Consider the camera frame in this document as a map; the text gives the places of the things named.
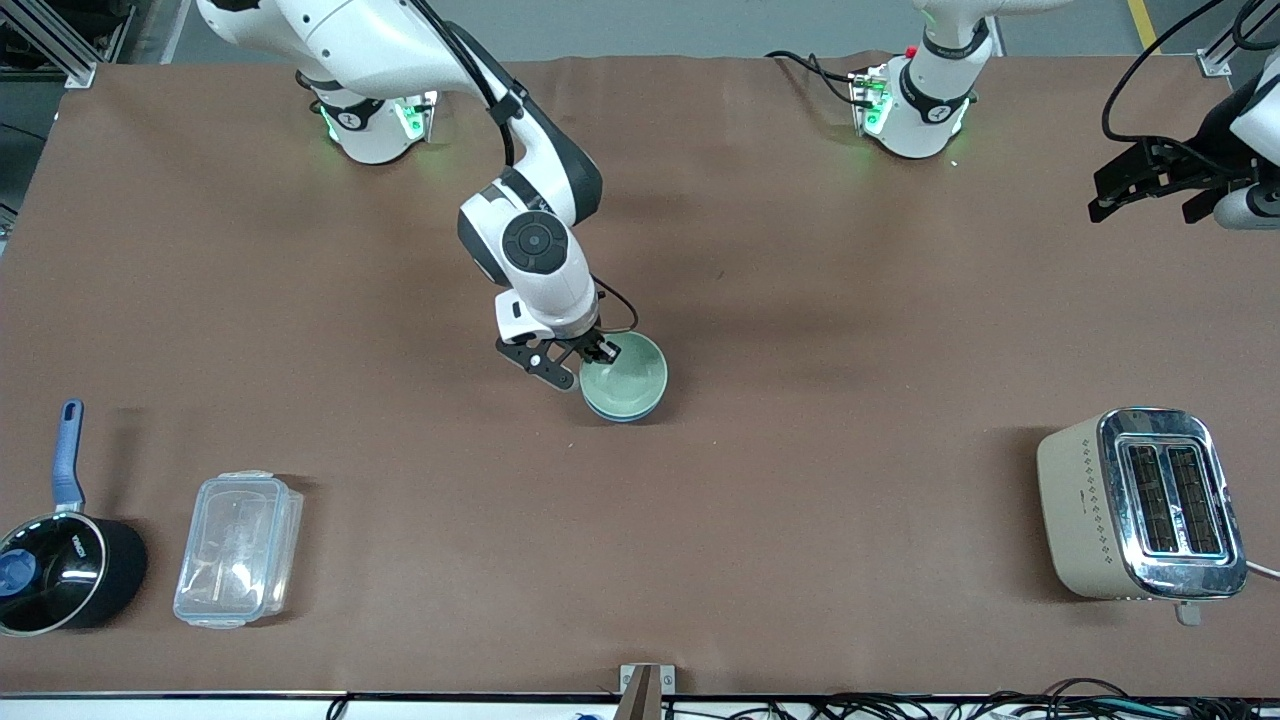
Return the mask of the green bowl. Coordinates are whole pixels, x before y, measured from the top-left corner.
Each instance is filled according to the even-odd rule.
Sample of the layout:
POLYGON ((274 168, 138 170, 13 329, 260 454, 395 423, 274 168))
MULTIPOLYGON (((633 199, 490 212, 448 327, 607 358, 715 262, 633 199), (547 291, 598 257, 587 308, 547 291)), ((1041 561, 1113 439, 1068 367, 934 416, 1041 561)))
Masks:
POLYGON ((582 388, 589 388, 609 395, 659 391, 664 395, 669 378, 668 364, 653 340, 634 331, 609 333, 605 337, 621 347, 621 355, 612 365, 582 364, 579 373, 581 393, 582 388))

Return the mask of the blue bowl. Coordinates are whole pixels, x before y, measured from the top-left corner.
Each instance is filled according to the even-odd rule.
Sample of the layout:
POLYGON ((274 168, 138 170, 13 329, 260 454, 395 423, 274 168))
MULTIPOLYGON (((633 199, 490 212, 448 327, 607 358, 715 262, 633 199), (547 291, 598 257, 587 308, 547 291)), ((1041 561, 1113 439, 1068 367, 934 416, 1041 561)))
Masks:
POLYGON ((640 421, 658 407, 662 397, 660 391, 643 395, 609 395, 600 389, 582 388, 582 398, 591 411, 613 423, 640 421))

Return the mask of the brown table mat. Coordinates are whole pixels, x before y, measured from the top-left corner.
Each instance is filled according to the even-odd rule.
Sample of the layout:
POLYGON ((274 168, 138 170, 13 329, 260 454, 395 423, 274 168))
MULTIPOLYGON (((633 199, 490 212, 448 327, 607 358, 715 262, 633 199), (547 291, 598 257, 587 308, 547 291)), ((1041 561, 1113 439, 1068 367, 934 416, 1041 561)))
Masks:
POLYGON ((68 94, 0 259, 0 534, 49 509, 84 401, 87 507, 143 534, 99 632, 0 637, 0 691, 1280 696, 1280 584, 1198 628, 1053 571, 1036 450, 1126 405, 1196 414, 1249 559, 1280 565, 1280 236, 1102 224, 1119 58, 1001 59, 942 158, 856 141, 768 60, 515 74, 596 160, 593 270, 668 359, 616 425, 494 347, 456 213, 497 140, 444 102, 388 167, 326 140, 289 67, 109 67, 68 94), (284 609, 173 600, 198 488, 303 495, 284 609))

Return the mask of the beige chrome toaster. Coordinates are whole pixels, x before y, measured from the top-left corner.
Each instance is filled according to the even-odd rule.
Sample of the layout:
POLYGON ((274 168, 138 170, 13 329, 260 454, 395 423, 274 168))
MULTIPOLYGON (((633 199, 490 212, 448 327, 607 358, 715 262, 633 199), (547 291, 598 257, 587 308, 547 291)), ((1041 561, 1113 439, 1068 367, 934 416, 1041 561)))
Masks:
POLYGON ((1074 594, 1166 601, 1181 625, 1251 573, 1208 427, 1170 407, 1116 407, 1036 451, 1053 570, 1074 594))

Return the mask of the clear plastic lidded container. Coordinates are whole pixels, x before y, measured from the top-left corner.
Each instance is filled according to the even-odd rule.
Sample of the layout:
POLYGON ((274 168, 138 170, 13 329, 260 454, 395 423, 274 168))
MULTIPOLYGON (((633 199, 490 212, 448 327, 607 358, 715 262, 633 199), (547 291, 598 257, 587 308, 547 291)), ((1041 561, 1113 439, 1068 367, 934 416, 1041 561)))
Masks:
POLYGON ((173 600, 180 621, 234 629, 285 605, 305 497, 269 471, 232 471, 198 488, 173 600))

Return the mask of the aluminium frame profile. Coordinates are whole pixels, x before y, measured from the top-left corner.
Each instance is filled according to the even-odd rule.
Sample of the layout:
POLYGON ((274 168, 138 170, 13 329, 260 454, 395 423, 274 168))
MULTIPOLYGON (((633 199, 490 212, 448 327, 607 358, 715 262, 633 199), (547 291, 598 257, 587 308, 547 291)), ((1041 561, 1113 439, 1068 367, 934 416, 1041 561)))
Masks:
POLYGON ((1220 36, 1196 50, 1201 74, 1226 78, 1233 74, 1231 63, 1238 58, 1244 56, 1249 65, 1280 50, 1280 35, 1265 37, 1270 26, 1280 32, 1280 0, 1243 0, 1220 36))
POLYGON ((0 81, 88 88, 119 60, 137 0, 0 0, 0 81))

